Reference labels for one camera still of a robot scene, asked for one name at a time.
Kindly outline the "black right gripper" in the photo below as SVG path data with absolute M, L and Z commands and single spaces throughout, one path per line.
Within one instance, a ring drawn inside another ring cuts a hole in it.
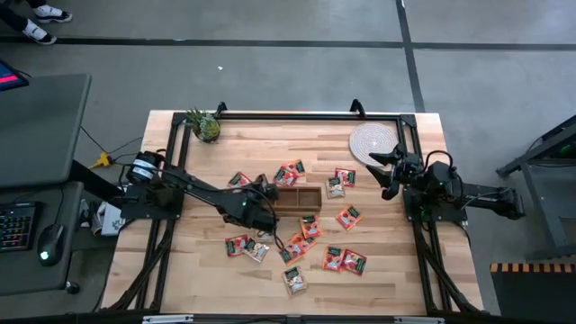
M 384 171 L 375 166 L 366 167 L 382 188 L 382 198 L 386 201 L 399 193 L 400 185 L 411 185 L 425 171 L 421 156 L 405 153 L 405 146 L 401 143 L 390 153 L 371 152 L 369 157 L 383 166 L 394 165 L 392 171 Z

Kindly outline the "wooden three-compartment tea box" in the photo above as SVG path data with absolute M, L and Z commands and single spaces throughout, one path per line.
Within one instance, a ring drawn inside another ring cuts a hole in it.
M 322 209 L 320 187 L 281 187 L 274 210 L 281 217 L 300 217 L 317 214 Z

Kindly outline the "potted green succulent plant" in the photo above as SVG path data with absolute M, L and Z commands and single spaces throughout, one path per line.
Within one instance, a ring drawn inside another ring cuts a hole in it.
M 212 143 L 220 136 L 221 126 L 211 113 L 193 108 L 185 113 L 185 117 L 186 123 L 200 141 Z

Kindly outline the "black metal stand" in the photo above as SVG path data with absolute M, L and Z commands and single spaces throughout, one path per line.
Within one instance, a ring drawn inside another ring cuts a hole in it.
M 576 256 L 564 221 L 576 221 L 576 114 L 536 138 L 524 154 L 496 170 L 500 177 L 522 173 L 536 214 L 544 221 L 548 247 L 527 261 Z

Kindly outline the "white cardboard box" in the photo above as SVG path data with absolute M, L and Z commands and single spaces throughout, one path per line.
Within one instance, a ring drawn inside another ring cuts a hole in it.
M 96 236 L 115 237 L 119 234 L 126 220 L 121 217 L 121 210 L 107 202 L 96 202 L 92 216 L 91 230 Z

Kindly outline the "yellow power connector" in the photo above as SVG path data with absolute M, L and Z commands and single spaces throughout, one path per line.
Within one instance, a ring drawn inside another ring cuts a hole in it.
M 89 167 L 95 169 L 99 167 L 110 167 L 113 164 L 113 158 L 107 152 L 101 152 L 100 157 Z

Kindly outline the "black case with hazard stripe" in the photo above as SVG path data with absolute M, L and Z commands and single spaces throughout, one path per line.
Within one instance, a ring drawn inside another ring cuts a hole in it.
M 495 263 L 490 266 L 500 315 L 576 324 L 576 265 Z

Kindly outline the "black computer mouse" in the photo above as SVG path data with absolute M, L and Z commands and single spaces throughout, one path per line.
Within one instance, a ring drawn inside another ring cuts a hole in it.
M 51 224 L 40 234 L 37 244 L 37 257 L 42 266 L 54 266 L 63 255 L 65 227 Z

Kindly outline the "grey desk top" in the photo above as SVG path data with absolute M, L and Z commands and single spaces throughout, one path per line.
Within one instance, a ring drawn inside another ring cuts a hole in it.
M 71 179 L 92 78 L 36 76 L 0 93 L 0 188 Z

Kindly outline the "backlit black keyboard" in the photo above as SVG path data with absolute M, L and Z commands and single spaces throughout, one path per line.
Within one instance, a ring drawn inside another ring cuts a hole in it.
M 0 253 L 31 248 L 40 207 L 38 202 L 0 204 Z

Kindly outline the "grey keyboard desk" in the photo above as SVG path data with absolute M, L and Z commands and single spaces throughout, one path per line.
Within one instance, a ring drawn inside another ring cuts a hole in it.
M 63 290 L 68 281 L 72 239 L 84 186 L 79 182 L 35 188 L 0 189 L 0 204 L 37 202 L 39 212 L 33 224 L 28 250 L 0 252 L 0 296 Z M 51 224 L 64 227 L 61 259 L 44 266 L 37 251 L 41 232 Z

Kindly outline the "screen with pink bar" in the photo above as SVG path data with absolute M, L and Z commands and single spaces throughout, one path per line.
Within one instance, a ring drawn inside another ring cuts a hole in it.
M 0 59 L 0 92 L 29 85 L 29 81 L 13 67 Z

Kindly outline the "person's shoe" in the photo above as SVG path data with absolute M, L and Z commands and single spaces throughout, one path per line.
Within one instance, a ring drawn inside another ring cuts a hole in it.
M 49 4 L 40 5 L 32 11 L 39 23 L 69 23 L 73 19 L 72 13 Z
M 27 21 L 26 26 L 22 30 L 22 33 L 27 38 L 40 45 L 52 45 L 57 41 L 57 38 L 54 35 L 46 32 L 31 20 Z

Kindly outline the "person's leg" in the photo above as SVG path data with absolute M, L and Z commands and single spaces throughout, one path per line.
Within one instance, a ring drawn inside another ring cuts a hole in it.
M 28 19 L 20 16 L 5 4 L 0 3 L 0 21 L 16 32 L 22 32 L 28 25 Z

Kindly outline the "silver frame bracket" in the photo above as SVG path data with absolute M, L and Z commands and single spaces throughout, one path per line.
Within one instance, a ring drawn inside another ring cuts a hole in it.
M 145 316 L 141 324 L 194 324 L 193 314 L 163 314 Z
M 394 324 L 446 324 L 445 320 L 442 318 L 434 317 L 395 317 Z

